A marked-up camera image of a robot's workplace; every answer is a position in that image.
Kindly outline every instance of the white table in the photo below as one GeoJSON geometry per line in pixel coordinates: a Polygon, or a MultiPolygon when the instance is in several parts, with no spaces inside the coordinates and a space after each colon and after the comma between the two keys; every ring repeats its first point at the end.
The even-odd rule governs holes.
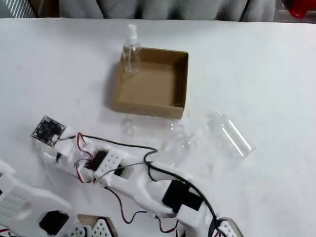
{"type": "MultiPolygon", "coordinates": [[[[18,178],[52,189],[79,212],[111,217],[120,237],[168,236],[146,215],[124,224],[117,200],[105,190],[80,186],[57,171],[50,185],[32,149],[30,134],[45,114],[86,134],[157,145],[123,137],[119,125],[125,115],[104,104],[128,22],[0,20],[0,156],[18,178]]],[[[246,237],[315,236],[316,26],[135,23],[143,46],[189,52],[187,113],[181,122],[191,126],[221,110],[257,147],[236,169],[222,173],[214,150],[197,143],[195,158],[183,169],[205,179],[215,211],[233,218],[246,237]]],[[[129,218],[139,210],[124,197],[123,205],[129,218]]],[[[172,225],[166,221],[163,227],[172,225]]]]}

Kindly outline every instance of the circuit board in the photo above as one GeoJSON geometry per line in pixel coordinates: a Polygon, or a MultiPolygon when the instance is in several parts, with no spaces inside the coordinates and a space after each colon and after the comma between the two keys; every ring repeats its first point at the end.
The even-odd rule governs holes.
{"type": "Polygon", "coordinates": [[[65,129],[65,125],[62,125],[48,116],[44,116],[32,133],[32,137],[54,147],[65,129]]]}

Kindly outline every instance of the spray bottle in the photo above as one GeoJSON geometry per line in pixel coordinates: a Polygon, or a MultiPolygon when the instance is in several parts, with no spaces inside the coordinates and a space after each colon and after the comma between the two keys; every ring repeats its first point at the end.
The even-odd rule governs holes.
{"type": "Polygon", "coordinates": [[[123,57],[125,72],[135,75],[140,70],[140,66],[141,66],[140,51],[142,48],[140,46],[140,43],[138,42],[136,26],[129,24],[128,29],[129,29],[129,33],[123,46],[122,57],[123,57]]]}

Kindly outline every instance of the plastic bottle cap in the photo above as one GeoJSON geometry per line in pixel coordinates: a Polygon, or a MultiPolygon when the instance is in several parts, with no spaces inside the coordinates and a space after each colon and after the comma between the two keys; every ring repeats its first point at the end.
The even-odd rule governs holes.
{"type": "Polygon", "coordinates": [[[136,32],[136,26],[132,24],[128,24],[128,29],[129,29],[129,34],[128,34],[127,43],[129,45],[137,44],[138,37],[137,37],[137,32],[136,32]]]}

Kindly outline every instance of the brown cardboard box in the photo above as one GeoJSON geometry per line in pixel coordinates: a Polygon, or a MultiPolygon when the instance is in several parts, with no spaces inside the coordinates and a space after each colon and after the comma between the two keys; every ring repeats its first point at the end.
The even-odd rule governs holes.
{"type": "Polygon", "coordinates": [[[142,48],[141,71],[131,76],[121,64],[113,109],[118,112],[180,119],[186,103],[187,52],[142,48]]]}

